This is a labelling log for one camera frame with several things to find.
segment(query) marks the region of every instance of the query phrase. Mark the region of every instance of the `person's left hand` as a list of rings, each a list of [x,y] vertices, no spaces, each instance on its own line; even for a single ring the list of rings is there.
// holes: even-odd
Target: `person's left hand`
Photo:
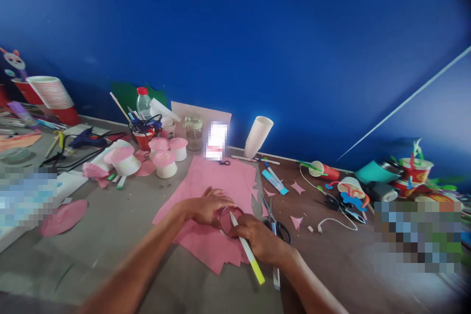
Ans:
[[[209,186],[199,198],[186,199],[185,208],[188,219],[201,224],[221,229],[218,215],[214,213],[225,207],[236,207],[235,202],[224,194],[222,189],[213,189]]]

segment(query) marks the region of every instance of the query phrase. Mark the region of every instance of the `white cable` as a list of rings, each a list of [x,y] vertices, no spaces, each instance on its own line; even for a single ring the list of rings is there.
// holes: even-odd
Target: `white cable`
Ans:
[[[301,165],[299,165],[299,173],[301,173],[301,176],[304,178],[305,181],[307,181],[309,184],[311,184],[311,183],[309,182],[309,180],[307,180],[306,177],[303,175],[303,171],[301,170]],[[317,186],[315,186],[315,185],[312,185],[312,186],[313,186],[314,188],[316,188],[317,190],[322,191],[322,192],[324,193],[324,195],[330,196],[332,199],[335,200],[335,202],[336,202],[337,204],[339,203],[339,201],[338,201],[335,197],[333,197],[332,195],[330,195],[330,194],[326,193],[325,191],[319,189],[319,188],[318,188]],[[355,228],[348,227],[348,226],[344,225],[343,223],[341,223],[339,220],[336,220],[335,218],[324,218],[324,219],[317,225],[317,231],[319,232],[319,234],[322,234],[322,228],[321,228],[320,225],[321,225],[322,223],[324,223],[325,221],[327,221],[327,220],[336,221],[336,222],[340,223],[342,226],[344,226],[345,228],[348,228],[348,229],[350,229],[350,230],[352,230],[352,231],[357,231],[357,230],[358,230],[357,225],[356,225],[355,223],[353,223],[353,221],[352,221],[350,218],[348,218],[348,216],[345,214],[345,212],[342,212],[341,209],[340,209],[340,213],[341,213],[342,215],[344,215],[344,216],[347,218],[347,220],[349,220]]]
[[[441,75],[443,75],[450,67],[452,67],[454,64],[456,64],[458,61],[460,61],[463,57],[468,55],[471,52],[471,47],[467,48],[464,52],[462,52],[460,55],[458,55],[451,63],[446,65],[443,69],[441,69],[435,76],[433,76],[429,81],[427,81],[421,88],[419,88],[417,91],[415,91],[408,99],[406,99],[404,102],[402,102],[395,110],[393,110],[389,115],[381,120],[374,128],[372,128],[368,133],[363,136],[360,140],[355,143],[352,147],[350,147],[343,155],[341,155],[339,158],[337,158],[336,161],[341,159],[343,156],[345,156],[347,153],[350,152],[351,149],[353,149],[356,145],[358,145],[360,142],[362,142],[365,138],[368,137],[373,131],[375,131],[380,125],[382,125],[386,120],[391,118],[394,114],[397,113],[398,110],[400,110],[402,107],[404,107],[412,98],[414,98],[416,95],[418,95],[420,92],[422,92],[428,85],[430,85],[433,81],[438,79]]]

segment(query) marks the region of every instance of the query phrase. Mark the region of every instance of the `yellow highlighter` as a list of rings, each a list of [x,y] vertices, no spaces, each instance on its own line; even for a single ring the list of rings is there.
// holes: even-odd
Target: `yellow highlighter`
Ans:
[[[229,212],[231,214],[231,221],[234,226],[237,226],[237,220],[236,217],[232,214],[232,212]],[[244,248],[245,254],[247,255],[247,258],[249,259],[249,262],[252,266],[252,269],[255,273],[255,276],[257,277],[257,280],[259,281],[260,285],[263,285],[265,283],[265,277],[263,277],[262,272],[260,271],[259,263],[257,260],[255,260],[254,253],[252,253],[252,249],[250,249],[249,243],[247,243],[247,240],[243,237],[239,237],[240,242],[242,243],[242,247]]]

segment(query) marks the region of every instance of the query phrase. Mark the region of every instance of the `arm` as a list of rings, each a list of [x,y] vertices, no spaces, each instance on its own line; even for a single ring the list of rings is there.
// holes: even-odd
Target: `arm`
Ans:
[[[229,236],[248,239],[260,261],[278,267],[293,285],[306,313],[348,314],[295,248],[279,239],[252,215],[245,214],[239,217],[238,222],[239,225],[231,229]]]
[[[235,204],[223,196],[222,190],[212,190],[211,187],[201,198],[175,204],[141,240],[113,277],[85,302],[79,313],[135,313],[162,257],[183,225],[193,219],[199,224],[220,228],[214,212],[224,207],[235,207]]]

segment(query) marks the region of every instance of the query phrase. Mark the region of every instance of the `person's right hand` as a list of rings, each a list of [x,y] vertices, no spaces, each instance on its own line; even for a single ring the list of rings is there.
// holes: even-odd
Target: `person's right hand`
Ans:
[[[238,226],[233,227],[228,236],[241,236],[250,242],[254,255],[266,264],[280,267],[290,254],[292,248],[273,234],[261,221],[253,215],[243,214],[237,219]]]

